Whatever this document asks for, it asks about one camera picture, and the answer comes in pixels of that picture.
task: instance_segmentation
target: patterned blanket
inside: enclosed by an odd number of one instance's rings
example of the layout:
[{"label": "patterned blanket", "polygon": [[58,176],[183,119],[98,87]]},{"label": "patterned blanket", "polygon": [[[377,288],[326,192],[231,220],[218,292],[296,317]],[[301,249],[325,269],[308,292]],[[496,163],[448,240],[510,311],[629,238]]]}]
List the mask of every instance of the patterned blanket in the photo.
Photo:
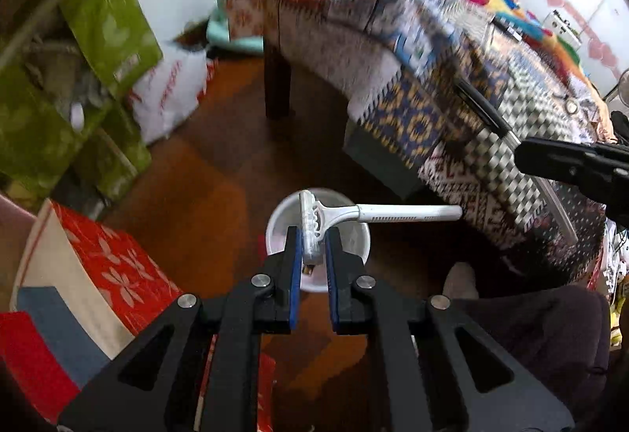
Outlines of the patterned blanket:
[{"label": "patterned blanket", "polygon": [[[551,286],[598,258],[600,207],[555,184],[580,238],[565,245],[531,180],[453,92],[455,76],[468,79],[520,138],[604,139],[586,83],[566,86],[529,45],[492,25],[493,11],[468,0],[227,0],[226,9],[233,37],[263,34],[344,93],[350,118],[462,205],[517,270]],[[579,105],[573,114],[567,98]]]},{"label": "patterned blanket", "polygon": [[598,92],[591,86],[580,66],[579,56],[570,45],[545,29],[536,16],[524,10],[518,0],[468,0],[495,13],[508,23],[517,26],[523,33],[524,41],[548,65],[556,77],[567,88],[585,88],[595,104],[590,107],[590,121],[598,130],[602,140],[613,140],[615,136],[609,110]]}]

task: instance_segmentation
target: white plastic bag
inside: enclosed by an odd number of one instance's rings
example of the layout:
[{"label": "white plastic bag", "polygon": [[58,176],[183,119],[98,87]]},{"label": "white plastic bag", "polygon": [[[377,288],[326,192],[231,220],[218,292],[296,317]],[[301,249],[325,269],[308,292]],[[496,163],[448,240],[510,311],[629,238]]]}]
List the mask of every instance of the white plastic bag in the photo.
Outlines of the white plastic bag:
[{"label": "white plastic bag", "polygon": [[214,63],[205,51],[191,52],[175,44],[160,44],[164,59],[146,72],[130,94],[133,117],[142,140],[153,143],[188,118],[205,94]]}]

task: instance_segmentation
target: foot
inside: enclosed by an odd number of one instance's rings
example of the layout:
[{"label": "foot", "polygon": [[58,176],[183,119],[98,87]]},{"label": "foot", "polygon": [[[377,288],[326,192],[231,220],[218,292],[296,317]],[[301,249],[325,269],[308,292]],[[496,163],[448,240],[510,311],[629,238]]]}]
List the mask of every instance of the foot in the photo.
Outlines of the foot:
[{"label": "foot", "polygon": [[450,299],[478,299],[476,275],[470,264],[464,261],[454,264],[445,279],[443,294]]}]

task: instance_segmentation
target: white plastic cup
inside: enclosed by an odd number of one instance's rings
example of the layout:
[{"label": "white plastic cup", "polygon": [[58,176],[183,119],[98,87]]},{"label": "white plastic cup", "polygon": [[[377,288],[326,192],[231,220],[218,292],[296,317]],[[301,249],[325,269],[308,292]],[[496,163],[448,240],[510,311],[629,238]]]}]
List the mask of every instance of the white plastic cup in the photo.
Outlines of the white plastic cup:
[{"label": "white plastic cup", "polygon": [[[314,188],[310,189],[310,191],[326,207],[348,207],[355,204],[347,196],[331,189]],[[284,198],[276,209],[273,210],[269,218],[265,233],[268,255],[284,251],[288,226],[301,227],[299,191]],[[346,221],[337,226],[341,235],[343,250],[353,255],[360,256],[363,264],[367,263],[369,248],[371,247],[369,226],[364,222],[358,221]],[[316,266],[310,275],[302,274],[300,288],[304,292],[327,292],[328,275],[326,273],[325,264]]]}]

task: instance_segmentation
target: white disposable razor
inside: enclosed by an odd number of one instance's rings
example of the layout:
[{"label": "white disposable razor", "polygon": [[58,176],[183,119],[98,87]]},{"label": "white disposable razor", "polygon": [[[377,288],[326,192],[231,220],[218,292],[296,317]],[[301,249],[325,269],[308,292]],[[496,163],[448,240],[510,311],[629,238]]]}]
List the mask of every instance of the white disposable razor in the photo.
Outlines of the white disposable razor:
[{"label": "white disposable razor", "polygon": [[323,262],[321,242],[328,228],[344,221],[432,222],[458,221],[456,205],[354,205],[326,207],[309,190],[300,191],[303,261],[306,266]]}]

